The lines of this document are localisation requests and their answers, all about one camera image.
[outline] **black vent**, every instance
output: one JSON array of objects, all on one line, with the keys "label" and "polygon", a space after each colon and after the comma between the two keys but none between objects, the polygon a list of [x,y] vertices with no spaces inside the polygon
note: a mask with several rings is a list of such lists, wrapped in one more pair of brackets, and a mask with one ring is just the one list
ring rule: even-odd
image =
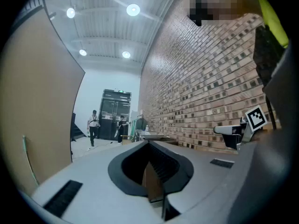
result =
[{"label": "black vent", "polygon": [[210,163],[221,166],[221,167],[225,167],[225,168],[231,168],[234,164],[233,162],[223,161],[220,159],[213,159]]},{"label": "black vent", "polygon": [[178,172],[179,163],[177,160],[151,144],[150,151],[149,161],[163,183],[168,181]]},{"label": "black vent", "polygon": [[57,217],[61,217],[83,184],[69,180],[49,201],[44,208]]}]

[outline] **floor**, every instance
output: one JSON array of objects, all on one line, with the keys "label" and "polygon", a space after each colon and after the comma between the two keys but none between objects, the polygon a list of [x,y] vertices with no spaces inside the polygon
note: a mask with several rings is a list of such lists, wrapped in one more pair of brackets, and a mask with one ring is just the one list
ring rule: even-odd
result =
[{"label": "floor", "polygon": [[93,154],[105,149],[120,146],[117,141],[112,140],[94,140],[94,147],[90,144],[90,138],[82,137],[76,141],[71,142],[71,150],[73,152],[72,159],[75,162],[78,158],[85,155]]}]

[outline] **light fixture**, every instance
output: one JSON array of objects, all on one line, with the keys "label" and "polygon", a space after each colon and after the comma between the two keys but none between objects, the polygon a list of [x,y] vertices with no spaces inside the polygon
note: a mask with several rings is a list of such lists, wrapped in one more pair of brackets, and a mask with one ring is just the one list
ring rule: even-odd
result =
[{"label": "light fixture", "polygon": [[122,53],[122,56],[123,56],[124,58],[129,58],[129,57],[131,56],[131,54],[130,54],[128,51],[124,51],[124,52]]},{"label": "light fixture", "polygon": [[75,16],[75,10],[73,8],[69,8],[67,11],[66,11],[66,15],[69,17],[69,18],[73,18]]},{"label": "light fixture", "polygon": [[127,6],[127,14],[130,16],[137,16],[140,13],[140,7],[137,4],[130,4]]},{"label": "light fixture", "polygon": [[82,56],[86,56],[86,55],[87,55],[87,52],[86,52],[85,50],[83,50],[83,49],[81,49],[81,50],[79,51],[79,53],[80,53],[80,55],[82,55]]}]

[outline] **black door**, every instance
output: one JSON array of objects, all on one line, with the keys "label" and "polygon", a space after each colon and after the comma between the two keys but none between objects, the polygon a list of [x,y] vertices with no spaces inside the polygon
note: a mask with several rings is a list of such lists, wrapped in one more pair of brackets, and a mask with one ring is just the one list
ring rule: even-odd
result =
[{"label": "black door", "polygon": [[[129,120],[130,95],[119,94],[114,91],[104,91],[100,110],[100,139],[117,140],[115,136],[117,123],[121,115],[125,121]],[[128,134],[128,126],[125,127],[124,135]]]}]

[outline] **person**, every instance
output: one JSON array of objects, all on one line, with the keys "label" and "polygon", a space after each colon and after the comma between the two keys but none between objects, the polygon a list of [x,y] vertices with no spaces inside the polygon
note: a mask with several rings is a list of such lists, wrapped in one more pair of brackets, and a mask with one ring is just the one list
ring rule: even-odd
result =
[{"label": "person", "polygon": [[[247,13],[257,14],[263,18],[265,26],[257,27],[255,32],[253,60],[256,63],[256,72],[263,86],[266,87],[289,44],[289,38],[271,3],[268,0],[189,1],[187,16],[198,26],[201,26],[202,21],[233,20]],[[265,99],[273,130],[275,130],[276,122],[268,96]]]},{"label": "person", "polygon": [[94,146],[94,138],[97,136],[99,125],[99,117],[97,116],[97,111],[94,110],[91,117],[87,121],[87,130],[90,132],[90,143],[92,147]]},{"label": "person", "polygon": [[118,127],[118,139],[117,139],[117,141],[118,141],[119,144],[121,144],[122,135],[124,133],[124,128],[125,128],[126,125],[128,125],[126,123],[126,121],[124,121],[124,118],[125,117],[123,115],[121,115],[121,120],[118,122],[118,125],[117,125],[117,127]]}]

